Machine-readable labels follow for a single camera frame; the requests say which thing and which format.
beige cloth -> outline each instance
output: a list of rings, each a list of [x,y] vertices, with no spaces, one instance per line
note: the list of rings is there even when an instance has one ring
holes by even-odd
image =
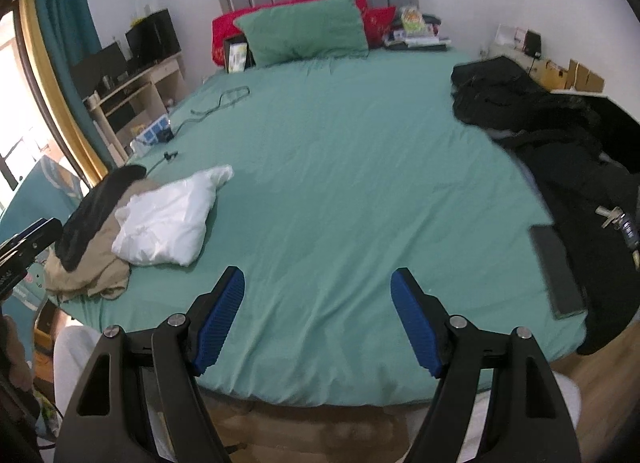
[[[120,232],[115,211],[129,202],[131,196],[155,190],[159,184],[145,178],[133,182],[122,195],[102,228],[89,241],[78,268],[66,271],[51,248],[44,265],[45,288],[61,300],[73,299],[76,295],[93,297],[100,294],[105,299],[116,299],[127,289],[129,263],[111,252],[111,245]]]

metal bolt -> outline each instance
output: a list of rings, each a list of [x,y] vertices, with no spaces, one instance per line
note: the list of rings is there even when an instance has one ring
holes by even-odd
[[[449,323],[456,329],[462,329],[466,327],[466,318],[460,315],[454,315],[449,319]]]
[[[169,326],[182,326],[186,320],[187,318],[183,313],[174,313],[166,321],[169,323]]]
[[[118,333],[120,333],[120,326],[116,326],[115,324],[112,326],[107,326],[102,332],[102,334],[107,338],[113,338]]]
[[[525,328],[524,326],[520,326],[516,329],[516,335],[523,339],[532,337],[531,330],[529,328]]]

cardboard box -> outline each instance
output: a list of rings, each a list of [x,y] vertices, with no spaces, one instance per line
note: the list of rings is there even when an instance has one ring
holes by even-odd
[[[543,88],[551,91],[554,89],[564,89],[568,71],[558,66],[552,60],[547,60],[541,68],[540,77],[536,79]]]
[[[586,66],[577,60],[569,61],[569,69],[564,89],[575,88],[577,91],[588,91],[591,93],[602,93],[604,90],[604,79],[590,71]]]

blue gripper pad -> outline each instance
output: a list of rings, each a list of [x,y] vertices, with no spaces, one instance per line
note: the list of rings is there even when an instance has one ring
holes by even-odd
[[[244,274],[228,266],[212,292],[199,296],[187,312],[190,349],[188,359],[196,376],[218,360],[244,297]]]
[[[449,363],[442,356],[449,351],[445,326],[449,315],[436,297],[423,294],[407,268],[396,269],[391,275],[391,299],[418,364],[428,369],[434,378],[440,378],[444,367]]]

black jacket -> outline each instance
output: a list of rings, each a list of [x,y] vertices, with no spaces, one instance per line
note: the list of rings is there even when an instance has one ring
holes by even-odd
[[[95,234],[109,217],[120,198],[137,180],[146,176],[143,166],[123,166],[112,170],[82,198],[78,208],[62,227],[55,244],[56,256],[66,271],[78,268],[80,259]]]
[[[622,235],[601,227],[598,206],[636,216],[639,177],[600,160],[591,133],[601,116],[584,98],[552,94],[506,57],[456,66],[451,76],[456,118],[483,129],[510,130],[495,140],[532,172],[587,294],[587,337],[578,353],[613,340],[640,306],[640,274]]]

